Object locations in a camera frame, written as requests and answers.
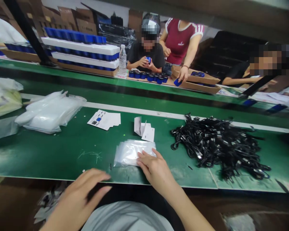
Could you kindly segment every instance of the red t-shirt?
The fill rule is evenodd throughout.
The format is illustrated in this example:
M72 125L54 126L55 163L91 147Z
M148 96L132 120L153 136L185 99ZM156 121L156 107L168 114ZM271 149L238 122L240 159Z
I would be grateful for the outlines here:
M187 27L179 29L180 21L179 19L170 18L165 26L168 34L165 45L171 50L171 54L166 58L166 61L177 65L181 64L187 53L189 40L198 34L203 36L203 25L190 23Z

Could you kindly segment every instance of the white foam tray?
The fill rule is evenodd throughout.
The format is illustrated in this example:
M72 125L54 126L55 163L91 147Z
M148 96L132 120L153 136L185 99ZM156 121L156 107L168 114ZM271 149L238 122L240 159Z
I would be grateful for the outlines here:
M45 45L63 47L72 50L86 51L102 55L115 55L120 52L120 48L115 45L105 44L84 44L61 40L57 38L43 37L41 38Z
M55 59L62 59L62 60L67 60L71 62L76 62L76 63L101 66L101 67L107 67L107 68L112 68L112 69L116 69L119 66L119 59L108 62L108 61L103 61L103 60L98 60L98 59L64 54L60 52L52 52L51 54L52 54L52 57Z

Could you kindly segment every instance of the black pole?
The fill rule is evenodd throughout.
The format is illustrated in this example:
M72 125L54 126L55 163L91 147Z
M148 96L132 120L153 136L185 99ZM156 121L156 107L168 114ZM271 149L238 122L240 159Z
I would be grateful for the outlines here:
M4 3L10 10L14 19L18 23L19 27L22 29L23 33L25 34L31 46L35 50L39 59L41 60L40 64L52 67L56 66L53 62L51 62L49 57L46 55L42 45L40 44L38 38L35 36L34 31L32 30L30 24L28 23L26 17L24 16L16 0L4 0Z
M251 85L249 88L247 88L244 92L241 93L240 98L248 98L249 96L252 96L255 94L259 88L270 82L272 79L274 79L277 75L266 75L253 85Z

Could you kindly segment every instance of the white shirt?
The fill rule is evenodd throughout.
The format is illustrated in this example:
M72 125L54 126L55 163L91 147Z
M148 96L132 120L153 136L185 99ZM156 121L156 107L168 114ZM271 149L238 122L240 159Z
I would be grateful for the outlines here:
M118 201L96 209L81 231L174 231L169 221L148 206Z
M26 42L27 40L8 22L0 19L0 42L14 43Z

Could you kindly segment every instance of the water bottle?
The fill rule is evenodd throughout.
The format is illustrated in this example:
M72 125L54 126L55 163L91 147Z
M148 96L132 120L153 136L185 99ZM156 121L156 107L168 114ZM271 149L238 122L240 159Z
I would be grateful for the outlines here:
M119 54L119 74L126 74L126 52L125 45L121 45L121 50Z

